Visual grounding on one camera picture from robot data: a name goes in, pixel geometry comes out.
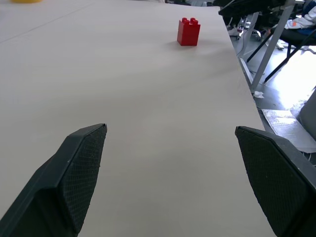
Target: floor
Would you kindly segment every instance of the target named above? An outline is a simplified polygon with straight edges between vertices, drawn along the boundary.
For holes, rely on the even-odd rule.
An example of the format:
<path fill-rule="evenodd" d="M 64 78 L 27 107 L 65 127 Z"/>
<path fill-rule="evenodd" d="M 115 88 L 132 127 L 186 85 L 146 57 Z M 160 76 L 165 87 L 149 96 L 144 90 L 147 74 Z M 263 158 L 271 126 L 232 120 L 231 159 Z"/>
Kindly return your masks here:
<path fill-rule="evenodd" d="M 243 47 L 243 38 L 236 40 L 231 38 L 236 53 L 240 52 Z M 260 42 L 252 37 L 245 51 L 244 59 L 247 59 L 251 53 L 258 47 Z M 257 71 L 261 59 L 267 47 L 263 46 L 260 51 L 248 63 L 250 71 L 253 71 L 253 77 Z M 273 55 L 267 65 L 264 75 L 261 78 L 257 91 L 262 91 L 264 99 L 254 98 L 258 107 L 258 112 L 262 119 L 263 125 L 268 132 L 273 132 L 263 116 L 261 109 L 271 110 L 290 110 L 294 116 L 298 116 L 301 108 L 311 96 L 316 87 L 316 77 L 313 77 L 313 67 L 307 65 L 312 60 L 316 60 L 316 55 L 309 51 L 300 50 L 291 60 L 272 77 L 266 85 L 262 85 L 264 79 L 275 67 L 286 57 L 287 49 L 275 48 Z M 312 164 L 316 164 L 316 154 L 312 155 Z"/>

